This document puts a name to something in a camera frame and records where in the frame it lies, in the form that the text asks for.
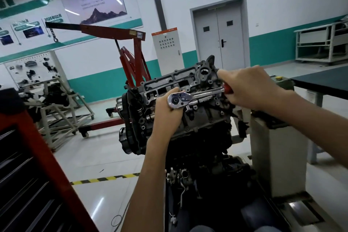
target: table leg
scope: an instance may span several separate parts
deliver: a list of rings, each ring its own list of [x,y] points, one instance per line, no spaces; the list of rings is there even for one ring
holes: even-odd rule
[[[307,100],[316,104],[319,107],[323,106],[323,94],[307,90]],[[309,164],[317,163],[317,154],[323,152],[318,145],[316,145],[310,139],[308,140],[308,155],[307,162]]]

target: person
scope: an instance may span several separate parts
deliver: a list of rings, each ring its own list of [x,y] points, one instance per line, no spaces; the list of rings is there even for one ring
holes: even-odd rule
[[[308,102],[292,90],[277,86],[262,67],[219,70],[218,77],[231,86],[228,100],[237,106],[263,111],[283,120],[348,167],[348,120]],[[122,232],[163,231],[163,184],[168,143],[181,123],[182,109],[168,106],[170,90],[156,100],[153,132],[147,142],[141,174],[130,199]],[[278,231],[263,227],[259,231]],[[195,227],[192,231],[213,231]]]

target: double door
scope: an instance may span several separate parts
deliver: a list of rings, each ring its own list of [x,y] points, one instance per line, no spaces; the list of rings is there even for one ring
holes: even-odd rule
[[[194,24],[201,60],[215,56],[215,67],[245,68],[241,3],[194,12]]]

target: left hand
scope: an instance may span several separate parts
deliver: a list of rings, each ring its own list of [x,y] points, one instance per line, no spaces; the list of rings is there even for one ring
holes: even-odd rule
[[[168,146],[172,135],[176,132],[181,123],[182,108],[172,109],[168,105],[168,96],[172,93],[180,92],[179,87],[175,87],[164,96],[156,99],[154,127],[151,139],[156,145]]]

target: ratchet wrench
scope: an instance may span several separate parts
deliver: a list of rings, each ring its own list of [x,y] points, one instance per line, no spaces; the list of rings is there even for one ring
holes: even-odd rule
[[[228,84],[224,84],[223,86],[219,88],[214,88],[207,91],[202,91],[202,92],[197,92],[192,94],[189,94],[186,92],[172,93],[168,96],[168,105],[171,108],[184,107],[190,104],[190,102],[194,100],[207,98],[209,96],[213,96],[220,93],[233,94],[233,90]]]

